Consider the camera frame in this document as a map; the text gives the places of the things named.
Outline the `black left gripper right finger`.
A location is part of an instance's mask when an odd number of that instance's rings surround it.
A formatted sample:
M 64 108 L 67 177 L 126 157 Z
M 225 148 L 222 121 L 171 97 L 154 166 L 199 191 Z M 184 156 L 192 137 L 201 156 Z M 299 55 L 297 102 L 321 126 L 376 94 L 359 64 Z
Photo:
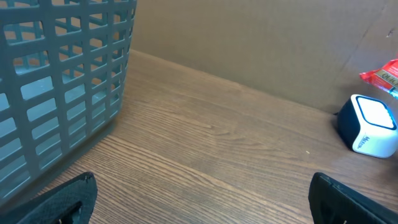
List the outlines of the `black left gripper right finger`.
M 396 212 L 321 172 L 312 177 L 308 201 L 316 224 L 397 223 Z

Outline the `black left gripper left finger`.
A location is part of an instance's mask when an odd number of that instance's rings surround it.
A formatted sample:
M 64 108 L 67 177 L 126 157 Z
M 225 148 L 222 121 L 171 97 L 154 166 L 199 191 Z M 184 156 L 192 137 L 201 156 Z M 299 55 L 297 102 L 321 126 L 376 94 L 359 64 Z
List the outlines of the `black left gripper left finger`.
M 88 224 L 98 188 L 94 173 L 84 172 L 1 215 L 1 223 Z

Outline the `orange spaghetti pack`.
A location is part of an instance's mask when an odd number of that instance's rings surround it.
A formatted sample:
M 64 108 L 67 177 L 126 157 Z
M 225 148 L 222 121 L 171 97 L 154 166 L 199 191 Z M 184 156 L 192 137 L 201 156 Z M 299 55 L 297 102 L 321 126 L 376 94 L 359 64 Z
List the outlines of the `orange spaghetti pack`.
M 378 70 L 359 74 L 360 79 L 397 98 L 397 59 L 391 60 Z

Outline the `white barcode scanner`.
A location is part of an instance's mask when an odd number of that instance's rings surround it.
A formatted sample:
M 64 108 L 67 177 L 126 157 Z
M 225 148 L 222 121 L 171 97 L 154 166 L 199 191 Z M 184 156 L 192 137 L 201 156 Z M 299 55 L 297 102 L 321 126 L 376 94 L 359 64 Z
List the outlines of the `white barcode scanner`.
M 354 152 L 385 159 L 397 151 L 397 122 L 378 99 L 351 95 L 337 113 L 336 122 L 338 134 Z

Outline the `grey plastic mesh basket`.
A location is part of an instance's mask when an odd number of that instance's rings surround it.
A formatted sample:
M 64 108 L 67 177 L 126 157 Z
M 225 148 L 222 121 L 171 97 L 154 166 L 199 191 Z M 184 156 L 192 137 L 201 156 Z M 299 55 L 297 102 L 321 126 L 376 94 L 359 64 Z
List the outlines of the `grey plastic mesh basket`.
M 113 128 L 137 2 L 1 2 L 1 210 L 28 201 Z

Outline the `brown cardboard backdrop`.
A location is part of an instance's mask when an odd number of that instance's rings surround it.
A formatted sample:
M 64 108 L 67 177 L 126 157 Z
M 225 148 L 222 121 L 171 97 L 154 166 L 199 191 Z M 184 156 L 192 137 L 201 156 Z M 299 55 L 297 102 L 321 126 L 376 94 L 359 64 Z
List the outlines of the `brown cardboard backdrop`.
M 397 2 L 139 0 L 133 48 L 327 112 L 353 94 L 397 111 L 359 74 L 397 57 Z

